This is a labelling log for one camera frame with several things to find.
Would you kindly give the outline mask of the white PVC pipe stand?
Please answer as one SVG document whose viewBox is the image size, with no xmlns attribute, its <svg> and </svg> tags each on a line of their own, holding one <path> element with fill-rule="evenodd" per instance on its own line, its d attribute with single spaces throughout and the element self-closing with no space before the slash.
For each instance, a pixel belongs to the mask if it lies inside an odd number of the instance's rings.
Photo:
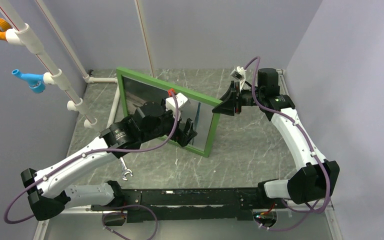
<svg viewBox="0 0 384 240">
<path fill-rule="evenodd" d="M 89 83 L 114 83 L 118 82 L 115 77 L 93 77 L 86 72 L 80 59 L 77 57 L 72 46 L 68 42 L 61 28 L 57 24 L 56 20 L 52 16 L 51 12 L 42 0 L 36 1 L 40 11 L 45 16 L 46 20 L 50 24 L 51 28 L 56 33 L 57 37 L 61 41 L 62 45 L 66 49 L 69 56 L 75 63 L 75 66 L 80 71 L 83 80 Z M 63 73 L 63 71 L 57 67 L 57 64 L 51 59 L 48 53 L 45 51 L 43 43 L 39 37 L 33 31 L 33 29 L 21 18 L 18 12 L 14 9 L 11 3 L 7 0 L 0 0 L 0 13 L 4 19 L 11 25 L 11 28 L 5 32 L 6 42 L 15 45 L 26 47 L 27 50 L 32 53 L 40 63 L 45 67 L 44 83 L 48 85 L 57 85 L 69 98 L 67 108 L 70 111 L 77 111 L 85 118 L 84 127 L 99 131 L 98 120 L 94 117 L 85 101 L 76 93 L 73 89 L 71 82 Z"/>
</svg>

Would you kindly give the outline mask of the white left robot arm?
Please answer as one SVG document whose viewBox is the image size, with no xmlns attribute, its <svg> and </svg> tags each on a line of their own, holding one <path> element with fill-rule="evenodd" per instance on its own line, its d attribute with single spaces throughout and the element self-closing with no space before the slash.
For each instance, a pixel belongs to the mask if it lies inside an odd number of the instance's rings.
<svg viewBox="0 0 384 240">
<path fill-rule="evenodd" d="M 161 103 L 146 102 L 133 114 L 111 124 L 84 148 L 42 170 L 21 173 L 34 217 L 48 220 L 63 210 L 85 205 L 100 205 L 111 210 L 125 202 L 122 188 L 115 180 L 100 185 L 74 185 L 86 173 L 121 160 L 128 153 L 139 153 L 141 145 L 166 137 L 185 147 L 197 135 L 193 121 L 182 121 L 181 112 L 189 101 L 169 97 Z"/>
</svg>

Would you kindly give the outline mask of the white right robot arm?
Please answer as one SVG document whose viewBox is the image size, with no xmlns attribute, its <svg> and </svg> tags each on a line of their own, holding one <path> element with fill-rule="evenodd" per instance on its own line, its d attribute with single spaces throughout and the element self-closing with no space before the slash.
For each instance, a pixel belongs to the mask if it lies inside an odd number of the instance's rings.
<svg viewBox="0 0 384 240">
<path fill-rule="evenodd" d="M 256 72 L 254 84 L 246 80 L 244 67 L 235 68 L 231 76 L 234 79 L 213 113 L 234 116 L 240 114 L 243 107 L 262 106 L 261 111 L 285 141 L 297 170 L 290 179 L 260 182 L 256 203 L 267 208 L 278 199 L 298 205 L 322 199 L 329 201 L 340 167 L 336 161 L 327 160 L 315 146 L 301 125 L 292 99 L 280 93 L 279 72 L 274 68 L 261 68 Z"/>
</svg>

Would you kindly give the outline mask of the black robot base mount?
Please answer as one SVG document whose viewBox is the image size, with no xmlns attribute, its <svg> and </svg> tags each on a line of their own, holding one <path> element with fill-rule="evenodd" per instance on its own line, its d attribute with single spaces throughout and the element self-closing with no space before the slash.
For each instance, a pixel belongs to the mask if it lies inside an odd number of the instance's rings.
<svg viewBox="0 0 384 240">
<path fill-rule="evenodd" d="M 236 219 L 252 221 L 254 214 L 275 213 L 285 206 L 267 198 L 258 187 L 122 189 L 115 205 L 91 205 L 91 210 L 117 211 L 128 206 L 128 223 L 144 221 Z"/>
</svg>

